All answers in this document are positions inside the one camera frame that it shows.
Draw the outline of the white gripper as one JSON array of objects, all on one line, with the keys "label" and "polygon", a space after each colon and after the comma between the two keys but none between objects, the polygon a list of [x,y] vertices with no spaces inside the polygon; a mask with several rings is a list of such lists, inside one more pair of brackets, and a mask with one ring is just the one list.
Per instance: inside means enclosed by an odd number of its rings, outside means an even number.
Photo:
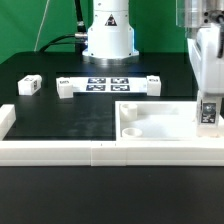
[{"label": "white gripper", "polygon": [[212,23],[187,39],[189,59],[203,95],[224,97],[224,50],[218,57],[221,26]]}]

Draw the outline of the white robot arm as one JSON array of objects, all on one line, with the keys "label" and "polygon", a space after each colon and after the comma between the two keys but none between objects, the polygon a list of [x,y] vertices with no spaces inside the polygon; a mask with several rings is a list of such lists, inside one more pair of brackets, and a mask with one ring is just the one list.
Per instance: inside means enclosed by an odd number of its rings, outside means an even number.
[{"label": "white robot arm", "polygon": [[[199,91],[224,97],[224,0],[176,0],[176,25],[186,29]],[[137,59],[129,0],[93,0],[93,23],[82,56],[99,64]]]}]

